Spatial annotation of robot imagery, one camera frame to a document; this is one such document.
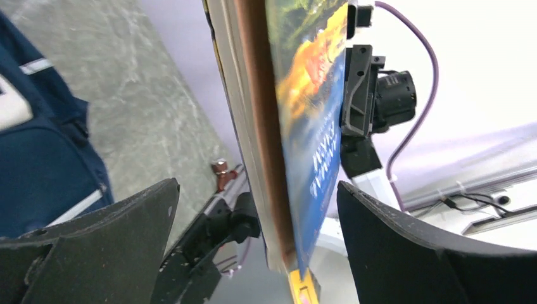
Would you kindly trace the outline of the navy blue student backpack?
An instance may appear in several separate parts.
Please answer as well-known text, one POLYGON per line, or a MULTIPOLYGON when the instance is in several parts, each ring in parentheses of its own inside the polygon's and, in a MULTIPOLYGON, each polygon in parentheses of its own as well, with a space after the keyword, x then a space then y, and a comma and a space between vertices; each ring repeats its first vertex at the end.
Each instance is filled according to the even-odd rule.
POLYGON ((114 202, 89 139, 87 101, 1 16, 1 235, 59 224, 114 202))

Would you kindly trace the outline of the colourful crayon box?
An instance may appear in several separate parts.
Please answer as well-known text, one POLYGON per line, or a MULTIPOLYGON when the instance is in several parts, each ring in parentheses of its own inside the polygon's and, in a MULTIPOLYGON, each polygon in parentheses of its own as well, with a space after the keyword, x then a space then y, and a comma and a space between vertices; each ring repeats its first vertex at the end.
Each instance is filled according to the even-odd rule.
POLYGON ((301 278, 299 270, 288 275, 289 288, 294 304, 319 304, 320 284, 310 269, 301 278))

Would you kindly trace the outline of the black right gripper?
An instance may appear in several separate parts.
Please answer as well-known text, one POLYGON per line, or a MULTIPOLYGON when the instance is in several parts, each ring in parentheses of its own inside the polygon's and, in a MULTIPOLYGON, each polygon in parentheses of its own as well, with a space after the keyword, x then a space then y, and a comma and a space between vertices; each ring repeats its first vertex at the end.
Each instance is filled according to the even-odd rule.
POLYGON ((371 45, 346 48, 344 101, 341 132, 344 136, 366 137, 372 131, 379 70, 386 58, 374 56, 371 45))

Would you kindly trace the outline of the Animal Farm book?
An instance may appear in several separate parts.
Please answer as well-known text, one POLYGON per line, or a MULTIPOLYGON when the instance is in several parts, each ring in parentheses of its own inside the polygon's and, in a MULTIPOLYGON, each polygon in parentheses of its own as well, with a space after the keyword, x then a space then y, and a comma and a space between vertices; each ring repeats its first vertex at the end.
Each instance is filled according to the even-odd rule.
POLYGON ((340 168, 347 1, 205 1, 270 270, 304 276, 340 168))

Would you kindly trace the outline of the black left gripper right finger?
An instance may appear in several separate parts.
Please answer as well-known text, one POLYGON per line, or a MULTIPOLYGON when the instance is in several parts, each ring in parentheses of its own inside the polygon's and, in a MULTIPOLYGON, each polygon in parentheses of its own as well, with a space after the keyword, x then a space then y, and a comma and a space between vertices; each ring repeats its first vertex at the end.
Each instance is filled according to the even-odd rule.
POLYGON ((440 229, 348 182, 339 221, 360 303, 535 303, 536 252, 440 229))

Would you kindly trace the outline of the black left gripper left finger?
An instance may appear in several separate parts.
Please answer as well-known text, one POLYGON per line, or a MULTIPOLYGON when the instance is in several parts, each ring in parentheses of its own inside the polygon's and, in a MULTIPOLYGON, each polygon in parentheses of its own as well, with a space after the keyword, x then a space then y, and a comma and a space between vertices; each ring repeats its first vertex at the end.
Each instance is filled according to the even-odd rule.
POLYGON ((2 303, 149 303, 180 195, 165 179, 113 205, 1 241, 2 303))

